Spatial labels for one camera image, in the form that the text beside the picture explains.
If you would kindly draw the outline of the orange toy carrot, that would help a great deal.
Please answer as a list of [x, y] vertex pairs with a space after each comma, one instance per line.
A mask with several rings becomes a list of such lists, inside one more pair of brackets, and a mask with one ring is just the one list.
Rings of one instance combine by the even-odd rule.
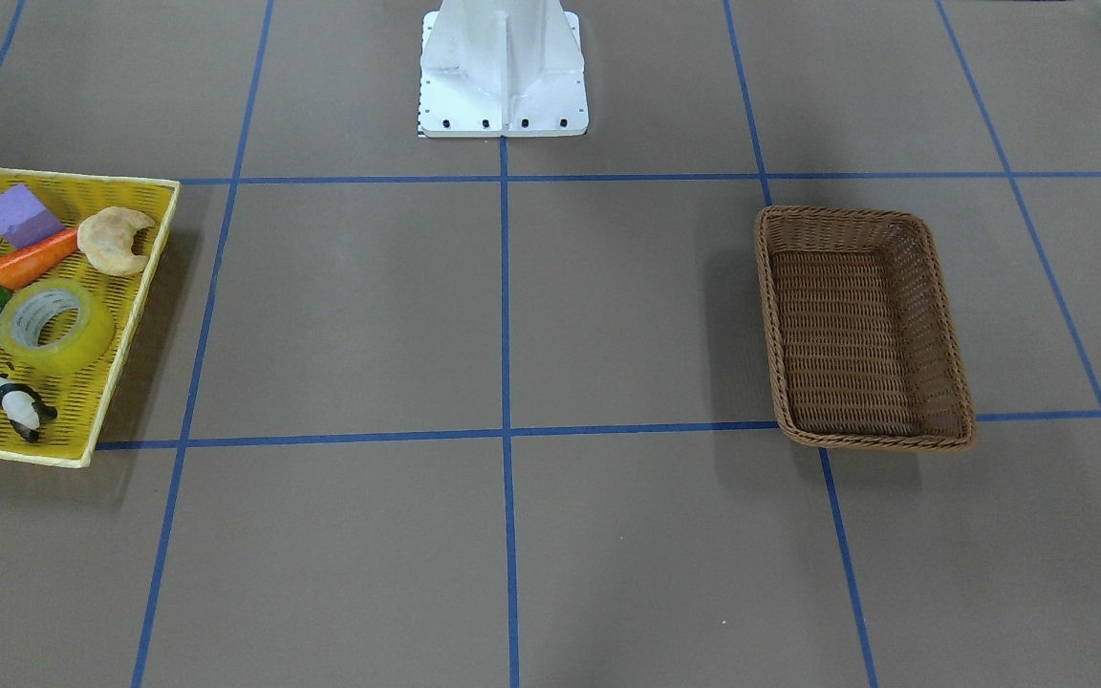
[[77, 249], [77, 227], [70, 226], [39, 243], [4, 254], [0, 256], [0, 287], [9, 291], [26, 288]]

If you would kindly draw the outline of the purple sponge block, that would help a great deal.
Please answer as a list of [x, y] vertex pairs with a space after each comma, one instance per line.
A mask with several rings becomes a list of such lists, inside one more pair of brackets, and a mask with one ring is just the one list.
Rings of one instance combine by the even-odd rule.
[[0, 193], [0, 238], [13, 249], [34, 247], [65, 229], [26, 184], [18, 183]]

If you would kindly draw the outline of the yellow tape roll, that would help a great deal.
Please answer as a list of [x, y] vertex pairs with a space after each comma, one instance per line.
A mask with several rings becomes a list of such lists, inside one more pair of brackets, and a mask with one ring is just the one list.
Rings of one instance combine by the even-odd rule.
[[109, 306], [74, 279], [42, 279], [0, 314], [0, 347], [17, 364], [66, 376], [95, 364], [117, 331]]

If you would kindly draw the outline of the yellow plastic basket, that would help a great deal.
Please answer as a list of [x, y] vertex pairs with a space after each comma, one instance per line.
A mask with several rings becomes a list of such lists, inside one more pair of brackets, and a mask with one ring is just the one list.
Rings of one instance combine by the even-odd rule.
[[[42, 440], [28, 443], [9, 426], [0, 409], [0, 459], [59, 467], [84, 467], [95, 454], [97, 436], [115, 394], [119, 375], [141, 310], [148, 304], [150, 283], [156, 275], [170, 234], [170, 223], [178, 208], [178, 182], [92, 176], [57, 171], [0, 168], [0, 193], [14, 184], [26, 184], [39, 199], [67, 226], [77, 226], [106, 207], [126, 207], [145, 212], [155, 226], [137, 234], [134, 247], [148, 256], [148, 266], [131, 277], [110, 277], [92, 269], [86, 256], [74, 254], [50, 269], [42, 279], [74, 279], [100, 297], [117, 321], [108, 352], [95, 364], [66, 376], [45, 375], [31, 365], [17, 364], [0, 347], [0, 374], [9, 372], [17, 382], [32, 386], [58, 413], [45, 423]], [[0, 256], [9, 252], [0, 238]]]

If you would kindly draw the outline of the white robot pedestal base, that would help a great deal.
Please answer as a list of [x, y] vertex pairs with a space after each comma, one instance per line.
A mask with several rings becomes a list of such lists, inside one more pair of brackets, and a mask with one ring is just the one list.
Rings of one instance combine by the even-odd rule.
[[559, 1], [443, 1], [421, 39], [421, 136], [589, 131], [580, 18]]

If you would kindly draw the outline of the panda figurine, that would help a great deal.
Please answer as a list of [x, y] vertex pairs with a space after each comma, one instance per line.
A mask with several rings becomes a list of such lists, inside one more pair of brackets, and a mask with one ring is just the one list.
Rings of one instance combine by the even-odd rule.
[[43, 425], [58, 418], [55, 406], [40, 396], [34, 387], [6, 374], [0, 375], [0, 409], [9, 426], [28, 443], [42, 440]]

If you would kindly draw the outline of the toy croissant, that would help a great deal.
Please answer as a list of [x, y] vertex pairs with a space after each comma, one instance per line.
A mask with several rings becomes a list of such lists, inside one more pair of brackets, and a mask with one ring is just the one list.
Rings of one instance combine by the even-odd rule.
[[92, 269], [110, 277], [131, 277], [148, 266], [148, 256], [134, 252], [137, 234], [155, 225], [145, 212], [106, 207], [78, 223], [76, 244]]

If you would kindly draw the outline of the brown wicker basket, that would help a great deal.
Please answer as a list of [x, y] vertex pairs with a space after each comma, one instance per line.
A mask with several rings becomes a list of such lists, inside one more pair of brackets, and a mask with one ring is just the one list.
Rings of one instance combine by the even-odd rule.
[[973, 447], [973, 397], [922, 218], [770, 205], [753, 238], [770, 396], [791, 441], [915, 454]]

